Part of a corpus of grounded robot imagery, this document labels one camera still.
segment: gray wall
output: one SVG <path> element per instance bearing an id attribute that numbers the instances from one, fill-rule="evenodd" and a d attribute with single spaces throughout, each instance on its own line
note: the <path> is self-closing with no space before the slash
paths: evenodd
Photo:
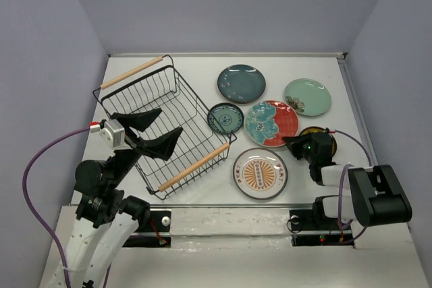
<path id="1" fill-rule="evenodd" d="M 377 0 L 80 0 L 109 53 L 349 51 Z"/>
<path id="2" fill-rule="evenodd" d="M 348 63 L 380 163 L 414 209 L 412 235 L 432 286 L 432 0 L 379 0 Z"/>
<path id="3" fill-rule="evenodd" d="M 51 243 L 25 205 L 21 178 L 45 144 L 92 117 L 107 57 L 78 0 L 0 0 L 0 286 L 38 287 Z M 86 136 L 47 152 L 31 198 L 51 225 L 70 201 Z"/>

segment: black wire dish rack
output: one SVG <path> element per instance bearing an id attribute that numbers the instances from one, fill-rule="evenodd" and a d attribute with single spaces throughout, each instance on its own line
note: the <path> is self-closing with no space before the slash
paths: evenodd
<path id="1" fill-rule="evenodd" d="M 118 88 L 101 100 L 97 98 L 96 92 L 101 88 L 106 89 L 165 58 L 171 60 L 171 64 Z M 136 131 L 145 140 L 158 138 L 179 126 L 183 128 L 168 161 L 142 156 L 136 164 L 148 192 L 161 200 L 224 161 L 231 143 L 237 140 L 233 133 L 220 134 L 209 127 L 209 109 L 175 69 L 170 55 L 153 59 L 105 82 L 93 94 L 110 119 L 114 113 L 142 113 L 161 108 L 162 113 L 149 128 L 144 132 Z M 212 120 L 218 124 L 214 128 L 223 129 L 216 118 Z"/>

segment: flower pattern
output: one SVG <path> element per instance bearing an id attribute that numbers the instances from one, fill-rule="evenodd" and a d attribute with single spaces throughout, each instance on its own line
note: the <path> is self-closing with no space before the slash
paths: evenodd
<path id="1" fill-rule="evenodd" d="M 291 96 L 287 96 L 285 97 L 286 102 L 289 104 L 289 106 L 291 106 L 292 108 L 294 108 L 295 111 L 299 112 L 299 113 L 303 113 L 304 112 L 304 103 L 302 103 L 300 101 L 300 99 L 298 98 L 292 98 Z"/>
<path id="2" fill-rule="evenodd" d="M 259 144 L 264 144 L 266 139 L 272 139 L 279 133 L 279 126 L 275 123 L 276 107 L 261 102 L 255 105 L 252 110 L 253 114 L 249 114 L 244 122 L 244 127 L 252 136 L 254 141 Z"/>

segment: green plate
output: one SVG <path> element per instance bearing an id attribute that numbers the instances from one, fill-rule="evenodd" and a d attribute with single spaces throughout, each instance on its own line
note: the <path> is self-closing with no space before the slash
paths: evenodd
<path id="1" fill-rule="evenodd" d="M 304 116 L 324 114 L 331 106 L 330 92 L 322 83 L 312 79 L 291 81 L 285 88 L 284 97 L 297 114 Z"/>

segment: white plate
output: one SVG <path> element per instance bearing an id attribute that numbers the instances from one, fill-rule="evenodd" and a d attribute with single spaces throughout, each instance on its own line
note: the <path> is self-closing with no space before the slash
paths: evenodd
<path id="1" fill-rule="evenodd" d="M 236 185 L 247 196 L 267 200 L 279 195 L 288 181 L 288 172 L 280 156 L 265 148 L 244 151 L 234 163 Z"/>

